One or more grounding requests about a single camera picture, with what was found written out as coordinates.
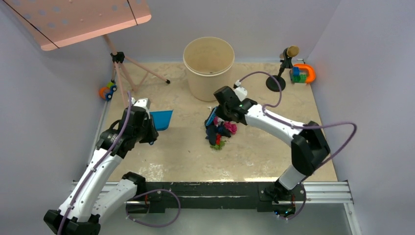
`pink board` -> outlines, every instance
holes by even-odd
[[[151,19],[146,0],[4,1],[18,12],[11,9],[42,50],[68,46]]]

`beige tabletop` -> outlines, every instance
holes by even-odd
[[[182,63],[148,63],[147,67],[171,80],[171,84],[156,78],[147,79],[133,97],[149,98],[151,111],[174,110],[170,126],[159,132],[153,146],[137,143],[110,176],[119,181],[128,171],[146,177],[147,181],[269,181],[280,176],[291,163],[291,149],[281,140],[254,127],[237,125],[238,131],[222,150],[213,150],[205,139],[204,121],[209,107],[217,102],[203,102],[194,98],[186,80]],[[138,84],[145,71],[125,64]],[[232,68],[231,83],[253,71],[277,74],[278,63],[236,63]],[[282,92],[281,104],[271,111],[286,118],[308,123],[321,123],[310,85],[292,84],[288,70],[283,73],[287,87]],[[278,93],[265,86],[267,76],[256,74],[242,83],[248,97],[259,104],[275,104]],[[125,89],[131,89],[123,79]],[[119,91],[110,103],[104,128],[120,119],[123,103]],[[308,181],[337,181],[332,162],[328,162]]]

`blue dustpan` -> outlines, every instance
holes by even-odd
[[[157,131],[164,131],[168,128],[173,115],[173,110],[150,112],[154,119],[154,126]]]

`green toy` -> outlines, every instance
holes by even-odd
[[[210,147],[211,148],[214,148],[214,149],[216,149],[216,150],[221,150],[222,148],[223,148],[223,146],[225,146],[225,142],[226,141],[220,141],[220,144],[219,145],[211,145]]]
[[[115,85],[115,83],[114,83],[114,82],[108,82],[108,83],[107,83],[107,87],[108,87],[111,91],[113,91],[113,92],[115,92],[115,91],[116,91],[116,85]]]
[[[295,83],[305,83],[307,80],[307,75],[305,73],[300,73],[299,75],[291,75],[292,81]]]

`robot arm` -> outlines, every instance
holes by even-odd
[[[257,127],[291,147],[292,165],[275,182],[273,194],[276,194],[278,198],[279,195],[282,196],[292,190],[306,176],[313,174],[317,166],[330,153],[330,148],[320,129],[302,130],[282,124],[265,115],[262,105],[246,98],[247,91],[240,86],[240,83],[234,87],[235,90],[232,90],[225,86],[214,93],[219,102],[216,115],[223,120]],[[312,121],[308,124],[292,121],[270,111],[267,111],[267,114],[294,126],[317,125]]]
[[[117,139],[126,120],[127,109],[124,110],[121,120],[114,122],[108,130],[100,135],[91,162],[81,177],[80,182],[82,184],[77,184],[58,210],[48,210],[44,216],[44,221],[54,233],[57,233],[72,197],[80,187],[81,190],[64,223],[62,234],[98,234],[100,224],[125,201],[139,193],[137,185],[141,179],[138,175],[131,175],[132,173],[130,173],[124,175],[116,188],[97,200],[111,173],[124,159],[127,152],[134,148],[136,142],[153,144],[157,139],[159,134],[149,113],[149,107],[150,101],[148,99],[139,99],[134,102],[128,123],[126,123],[124,133],[117,145],[111,154],[98,166],[95,166]],[[85,181],[91,171],[93,172],[92,175]]]

